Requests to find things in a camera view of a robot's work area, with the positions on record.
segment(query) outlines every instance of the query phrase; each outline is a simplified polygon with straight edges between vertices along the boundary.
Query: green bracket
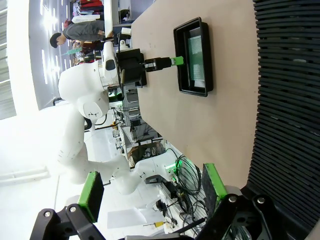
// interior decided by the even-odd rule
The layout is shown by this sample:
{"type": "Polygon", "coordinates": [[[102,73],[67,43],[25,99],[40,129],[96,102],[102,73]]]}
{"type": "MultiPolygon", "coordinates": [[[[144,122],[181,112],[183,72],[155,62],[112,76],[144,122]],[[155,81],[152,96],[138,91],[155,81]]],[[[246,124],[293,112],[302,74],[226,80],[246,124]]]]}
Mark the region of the green bracket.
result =
{"type": "Polygon", "coordinates": [[[78,205],[86,211],[92,223],[98,221],[100,205],[104,194],[104,185],[97,171],[90,172],[86,177],[78,205]]]}
{"type": "Polygon", "coordinates": [[[216,166],[213,163],[205,163],[203,166],[206,168],[208,176],[215,190],[217,196],[216,203],[219,203],[220,200],[228,194],[226,187],[219,176],[216,166]]]}

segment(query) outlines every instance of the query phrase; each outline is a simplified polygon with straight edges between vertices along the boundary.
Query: black shirt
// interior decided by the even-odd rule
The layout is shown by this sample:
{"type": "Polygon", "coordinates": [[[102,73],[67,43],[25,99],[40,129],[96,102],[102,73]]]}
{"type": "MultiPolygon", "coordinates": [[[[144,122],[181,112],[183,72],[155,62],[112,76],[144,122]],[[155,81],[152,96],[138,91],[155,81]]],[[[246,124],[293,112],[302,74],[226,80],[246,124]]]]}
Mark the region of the black shirt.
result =
{"type": "Polygon", "coordinates": [[[105,31],[104,21],[84,21],[71,23],[65,30],[63,30],[63,35],[70,40],[94,42],[104,38],[103,35],[98,34],[99,30],[105,31]]]}

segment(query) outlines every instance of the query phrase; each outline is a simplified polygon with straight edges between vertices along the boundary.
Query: window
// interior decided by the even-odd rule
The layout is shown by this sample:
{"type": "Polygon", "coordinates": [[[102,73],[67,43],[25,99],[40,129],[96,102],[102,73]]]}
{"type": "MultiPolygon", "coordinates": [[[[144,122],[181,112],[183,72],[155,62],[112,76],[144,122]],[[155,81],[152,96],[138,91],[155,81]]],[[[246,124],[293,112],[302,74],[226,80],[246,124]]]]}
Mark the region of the window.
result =
{"type": "Polygon", "coordinates": [[[16,116],[7,56],[7,1],[0,1],[0,120],[16,116]]]}

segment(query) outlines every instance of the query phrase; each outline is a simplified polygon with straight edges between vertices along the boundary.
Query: red clothing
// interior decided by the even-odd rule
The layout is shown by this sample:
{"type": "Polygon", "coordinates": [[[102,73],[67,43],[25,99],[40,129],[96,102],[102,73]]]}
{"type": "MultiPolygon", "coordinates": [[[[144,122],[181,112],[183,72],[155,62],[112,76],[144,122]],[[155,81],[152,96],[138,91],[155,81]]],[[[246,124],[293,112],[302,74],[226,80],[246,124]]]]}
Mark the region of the red clothing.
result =
{"type": "Polygon", "coordinates": [[[80,0],[81,7],[101,7],[103,6],[100,0],[80,0]]]}

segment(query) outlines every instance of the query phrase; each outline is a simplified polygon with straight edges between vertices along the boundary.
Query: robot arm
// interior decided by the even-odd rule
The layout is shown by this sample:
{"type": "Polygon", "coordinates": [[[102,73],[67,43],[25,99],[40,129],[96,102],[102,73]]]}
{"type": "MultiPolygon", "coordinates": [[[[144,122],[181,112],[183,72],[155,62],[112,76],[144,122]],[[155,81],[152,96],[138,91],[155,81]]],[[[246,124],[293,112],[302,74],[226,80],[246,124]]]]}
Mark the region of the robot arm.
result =
{"type": "MultiPolygon", "coordinates": [[[[152,62],[150,69],[148,65],[145,66],[139,49],[124,50],[118,54],[121,54],[120,68],[126,70],[125,76],[122,75],[123,81],[140,81],[140,86],[143,85],[141,79],[145,71],[157,71],[172,65],[168,57],[154,58],[146,60],[146,63],[152,62]]],[[[88,161],[84,143],[84,117],[96,121],[105,116],[109,110],[108,87],[118,85],[118,70],[111,42],[104,44],[102,66],[95,61],[71,67],[61,73],[58,83],[60,97],[71,103],[73,109],[61,141],[58,161],[67,167],[74,183],[84,183],[89,172],[97,171],[104,182],[114,176],[119,191],[130,194],[148,177],[161,175],[169,181],[165,167],[173,164],[176,157],[172,152],[167,152],[140,161],[133,171],[130,171],[129,163],[122,155],[106,162],[88,161]]]]}
{"type": "Polygon", "coordinates": [[[133,171],[123,155],[105,162],[89,161],[84,143],[84,125],[84,117],[72,107],[60,143],[58,161],[65,166],[73,183],[82,184],[89,172],[97,171],[104,183],[114,176],[119,192],[127,195],[133,193],[142,181],[151,176],[160,175],[170,181],[171,174],[166,171],[166,167],[176,160],[171,151],[138,162],[133,171]]]}

